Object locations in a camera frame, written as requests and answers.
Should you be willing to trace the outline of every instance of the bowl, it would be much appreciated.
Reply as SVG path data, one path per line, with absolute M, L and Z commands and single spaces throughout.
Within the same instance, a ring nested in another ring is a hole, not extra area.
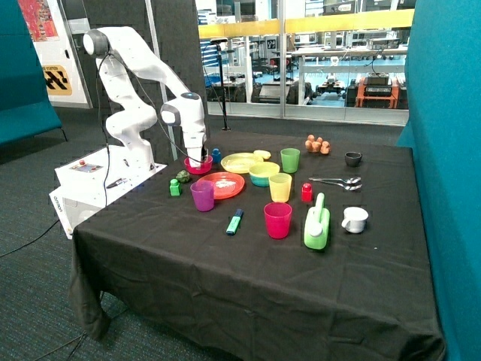
M 255 186 L 269 187 L 269 177 L 279 173 L 280 167 L 272 162 L 260 162 L 249 168 L 250 180 Z
M 191 167 L 189 158 L 185 158 L 183 164 L 186 166 L 186 169 L 190 174 L 204 174 L 212 169 L 212 160 L 212 156 L 208 156 L 207 160 L 201 163 L 201 166 L 197 168 Z
M 357 167 L 361 162 L 362 154 L 358 152 L 347 152 L 344 156 L 344 160 L 348 167 Z

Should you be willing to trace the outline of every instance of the yellow railing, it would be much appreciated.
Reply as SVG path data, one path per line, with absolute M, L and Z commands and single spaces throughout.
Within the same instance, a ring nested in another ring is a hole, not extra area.
M 287 19 L 286 33 L 404 28 L 412 25 L 413 16 L 414 10 L 397 10 Z M 266 20 L 248 23 L 203 25 L 198 27 L 198 32 L 200 39 L 210 39 L 279 34 L 279 29 L 279 20 Z

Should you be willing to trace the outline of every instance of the machinery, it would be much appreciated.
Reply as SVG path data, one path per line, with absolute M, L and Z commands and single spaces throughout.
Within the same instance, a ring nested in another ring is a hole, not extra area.
M 338 66 L 339 65 L 339 58 L 337 56 L 331 57 L 331 66 Z M 320 96 L 324 93 L 337 93 L 338 96 L 341 96 L 341 92 L 346 89 L 346 84 L 342 80 L 338 80 L 336 78 L 335 73 L 330 73 L 326 77 L 326 81 L 321 85 L 316 86 L 316 93 Z
M 351 81 L 346 91 L 346 106 L 357 108 L 407 108 L 406 87 L 399 77 L 370 73 Z
M 95 57 L 109 99 L 123 107 L 106 120 L 107 131 L 123 147 L 108 145 L 56 169 L 61 186 L 50 198 L 68 238 L 75 226 L 166 166 L 154 162 L 150 143 L 140 135 L 158 118 L 156 109 L 135 92 L 127 70 L 160 82 L 174 94 L 175 99 L 165 102 L 160 114 L 165 124 L 182 127 L 190 165 L 199 167 L 207 155 L 201 97 L 186 88 L 134 29 L 93 29 L 83 36 L 83 43 L 86 52 Z

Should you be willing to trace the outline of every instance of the pink cup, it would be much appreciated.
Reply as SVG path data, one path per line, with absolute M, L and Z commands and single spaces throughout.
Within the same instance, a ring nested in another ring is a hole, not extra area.
M 282 239 L 289 234 L 292 207 L 287 203 L 272 202 L 264 207 L 265 226 L 271 238 Z
M 213 208 L 213 183 L 210 181 L 197 181 L 190 186 L 195 207 L 200 212 L 207 212 Z

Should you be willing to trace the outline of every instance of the black cup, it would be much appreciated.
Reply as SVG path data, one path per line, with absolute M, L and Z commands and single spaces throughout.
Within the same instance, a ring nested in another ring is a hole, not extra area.
M 347 152 L 344 159 L 349 167 L 357 167 L 361 162 L 362 154 L 357 152 Z

